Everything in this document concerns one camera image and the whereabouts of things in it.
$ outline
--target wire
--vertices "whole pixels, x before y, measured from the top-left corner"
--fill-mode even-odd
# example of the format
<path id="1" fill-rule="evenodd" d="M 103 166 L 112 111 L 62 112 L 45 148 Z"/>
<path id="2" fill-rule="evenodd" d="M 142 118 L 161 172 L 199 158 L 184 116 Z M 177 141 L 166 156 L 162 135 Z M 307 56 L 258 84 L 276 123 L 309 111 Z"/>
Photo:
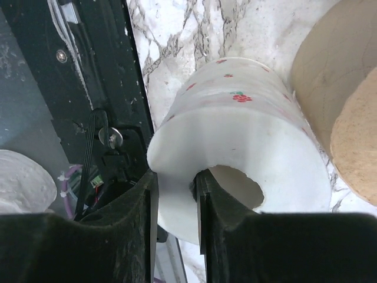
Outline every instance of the wire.
<path id="1" fill-rule="evenodd" d="M 98 202 L 98 188 L 99 188 L 99 185 L 96 185 L 95 186 L 95 202 L 96 203 Z"/>
<path id="2" fill-rule="evenodd" d="M 65 174 L 64 174 L 64 180 L 61 183 L 61 191 L 65 193 L 65 194 L 62 195 L 62 198 L 63 198 L 64 208 L 65 208 L 65 211 L 67 213 L 68 219 L 72 219 L 73 218 L 73 212 L 72 212 L 72 208 L 71 208 L 70 199 L 69 199 L 69 197 L 67 195 L 67 192 L 68 192 L 68 180 L 81 167 L 82 167 L 82 165 L 75 165 L 75 166 L 71 167 L 67 172 L 65 172 Z"/>
<path id="3" fill-rule="evenodd" d="M 87 145 L 85 148 L 84 164 L 82 165 L 82 173 L 80 180 L 80 189 L 78 191 L 77 204 L 76 204 L 76 219 L 81 218 L 84 211 L 86 190 L 89 182 L 90 164 L 92 159 L 94 131 L 95 131 L 95 118 L 100 115 L 102 119 L 102 126 L 104 128 L 104 143 L 105 146 L 110 148 L 110 135 L 108 128 L 107 113 L 103 109 L 94 109 L 89 116 Z"/>

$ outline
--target black metal frame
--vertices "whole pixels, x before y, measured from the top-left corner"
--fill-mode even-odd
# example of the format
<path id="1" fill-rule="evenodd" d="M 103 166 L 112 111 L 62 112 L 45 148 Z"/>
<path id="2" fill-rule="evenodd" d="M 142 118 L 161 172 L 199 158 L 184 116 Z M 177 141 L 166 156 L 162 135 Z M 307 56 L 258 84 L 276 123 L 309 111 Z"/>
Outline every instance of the black metal frame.
<path id="1" fill-rule="evenodd" d="M 129 178 L 138 180 L 148 169 L 145 154 L 153 126 L 126 3 L 82 0 L 61 4 L 68 2 L 75 4 L 81 19 L 78 24 L 68 24 L 78 45 L 88 93 L 57 33 L 47 0 L 3 0 L 1 7 L 52 114 L 68 161 L 83 162 L 89 95 L 93 108 L 106 110 L 110 127 L 127 139 L 117 156 L 107 156 L 106 162 L 107 152 L 101 144 L 95 145 L 94 161 L 100 173 L 108 180 L 118 178 L 114 168 L 128 163 Z M 58 50 L 68 55 L 66 63 L 57 60 Z"/>

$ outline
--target red strawberry print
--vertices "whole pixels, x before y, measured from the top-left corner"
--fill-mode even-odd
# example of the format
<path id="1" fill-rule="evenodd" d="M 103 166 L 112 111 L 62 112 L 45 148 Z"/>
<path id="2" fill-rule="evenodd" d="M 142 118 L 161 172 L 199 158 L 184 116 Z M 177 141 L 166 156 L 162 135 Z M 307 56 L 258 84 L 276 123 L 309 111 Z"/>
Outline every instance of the red strawberry print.
<path id="1" fill-rule="evenodd" d="M 244 95 L 242 91 L 238 91 L 236 93 L 230 93 L 230 94 L 236 94 L 233 96 L 233 100 L 237 100 L 238 102 L 241 102 L 241 103 L 244 103 L 247 101 L 253 101 L 251 97 Z"/>
<path id="2" fill-rule="evenodd" d="M 190 85 L 188 88 L 187 88 L 187 90 L 189 90 L 189 89 L 191 89 L 191 88 L 193 88 L 194 87 L 194 85 L 196 85 L 196 83 L 193 83 L 192 85 Z"/>

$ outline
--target white marble countertop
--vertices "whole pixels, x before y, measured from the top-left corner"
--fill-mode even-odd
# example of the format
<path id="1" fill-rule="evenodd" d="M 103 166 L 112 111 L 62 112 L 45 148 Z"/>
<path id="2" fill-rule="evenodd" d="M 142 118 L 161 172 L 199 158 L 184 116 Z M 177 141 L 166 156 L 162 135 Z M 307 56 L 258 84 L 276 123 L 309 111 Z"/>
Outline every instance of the white marble countertop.
<path id="1" fill-rule="evenodd" d="M 154 127 L 177 90 L 206 62 L 246 57 L 274 69 L 289 88 L 301 42 L 339 0 L 127 0 Z M 353 194 L 322 152 L 332 184 L 331 212 L 377 208 Z M 199 249 L 181 243 L 189 282 L 205 282 Z"/>

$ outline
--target bolt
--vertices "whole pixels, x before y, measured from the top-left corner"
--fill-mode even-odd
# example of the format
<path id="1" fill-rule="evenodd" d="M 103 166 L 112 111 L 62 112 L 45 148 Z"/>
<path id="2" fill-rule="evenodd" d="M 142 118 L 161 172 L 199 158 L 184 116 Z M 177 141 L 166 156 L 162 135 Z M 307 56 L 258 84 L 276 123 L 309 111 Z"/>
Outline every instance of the bolt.
<path id="1" fill-rule="evenodd" d="M 62 49 L 59 49 L 57 51 L 57 60 L 60 63 L 66 63 L 68 61 L 68 57 L 67 57 L 66 53 Z"/>

